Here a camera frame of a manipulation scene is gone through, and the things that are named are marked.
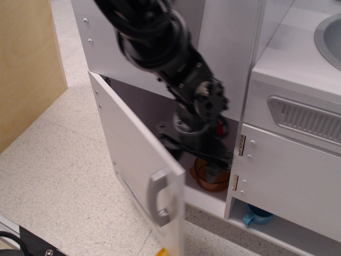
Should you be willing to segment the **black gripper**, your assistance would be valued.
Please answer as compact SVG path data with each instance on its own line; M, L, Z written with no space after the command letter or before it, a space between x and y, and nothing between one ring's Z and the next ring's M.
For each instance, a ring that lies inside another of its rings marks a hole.
M209 126L206 125L197 132L184 132L171 122L160 122L156 128L161 143L177 161L186 151L209 162L205 170L207 182L215 183L221 168L231 168L232 152L219 139L209 134Z

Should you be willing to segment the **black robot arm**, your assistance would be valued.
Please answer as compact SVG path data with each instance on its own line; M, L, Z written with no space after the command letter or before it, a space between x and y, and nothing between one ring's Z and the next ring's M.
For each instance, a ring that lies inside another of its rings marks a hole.
M229 169L232 153L221 143L229 131L222 112L224 87L194 48L182 16L169 1L97 1L113 25L122 55L136 68L154 74L176 101L171 123L158 124L164 146L204 159L209 183Z

